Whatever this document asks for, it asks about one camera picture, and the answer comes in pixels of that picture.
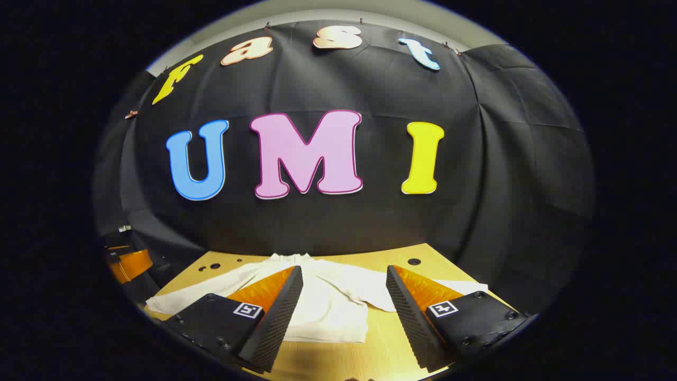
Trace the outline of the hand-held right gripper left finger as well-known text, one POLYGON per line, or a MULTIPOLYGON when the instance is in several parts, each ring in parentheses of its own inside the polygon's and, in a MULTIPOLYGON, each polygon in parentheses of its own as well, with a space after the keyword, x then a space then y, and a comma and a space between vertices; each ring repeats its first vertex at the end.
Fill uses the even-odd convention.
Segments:
POLYGON ((208 293, 167 319, 167 330, 218 362, 270 372, 303 288, 290 266, 227 297, 208 293))

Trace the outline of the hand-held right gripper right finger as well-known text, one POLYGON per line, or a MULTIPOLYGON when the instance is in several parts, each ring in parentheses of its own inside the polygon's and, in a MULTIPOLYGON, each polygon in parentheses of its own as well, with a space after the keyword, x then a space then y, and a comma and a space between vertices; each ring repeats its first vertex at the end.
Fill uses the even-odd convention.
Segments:
POLYGON ((484 291, 469 294, 401 266, 387 268, 386 288, 419 366, 467 367, 489 356, 529 325, 484 291))

